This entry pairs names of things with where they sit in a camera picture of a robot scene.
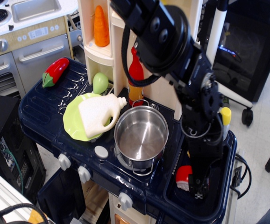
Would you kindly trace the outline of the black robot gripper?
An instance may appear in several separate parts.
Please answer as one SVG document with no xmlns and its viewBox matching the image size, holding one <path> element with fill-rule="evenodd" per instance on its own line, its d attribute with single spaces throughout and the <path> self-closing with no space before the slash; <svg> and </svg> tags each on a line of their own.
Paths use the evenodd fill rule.
<svg viewBox="0 0 270 224">
<path fill-rule="evenodd" d="M 210 141 L 207 138 L 187 140 L 192 174 L 188 175 L 189 192 L 195 194 L 196 199 L 205 199 L 209 193 L 208 173 L 210 166 L 220 160 L 223 155 L 222 138 Z M 202 182 L 195 189 L 195 182 Z"/>
</svg>

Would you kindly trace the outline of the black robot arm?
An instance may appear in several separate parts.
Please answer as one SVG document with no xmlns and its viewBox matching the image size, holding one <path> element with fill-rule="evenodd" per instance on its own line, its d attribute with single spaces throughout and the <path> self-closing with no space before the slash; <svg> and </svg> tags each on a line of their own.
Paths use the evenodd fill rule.
<svg viewBox="0 0 270 224">
<path fill-rule="evenodd" d="M 127 66 L 127 47 L 131 32 L 134 47 L 151 75 L 128 80 L 144 87 L 164 77 L 174 87 L 182 107 L 181 128 L 186 136 L 191 159 L 189 191 L 197 199 L 209 192 L 210 166 L 222 157 L 223 122 L 218 91 L 211 63 L 191 37 L 189 22 L 177 6 L 158 0 L 113 0 L 112 9 L 123 19 L 122 64 Z"/>
</svg>

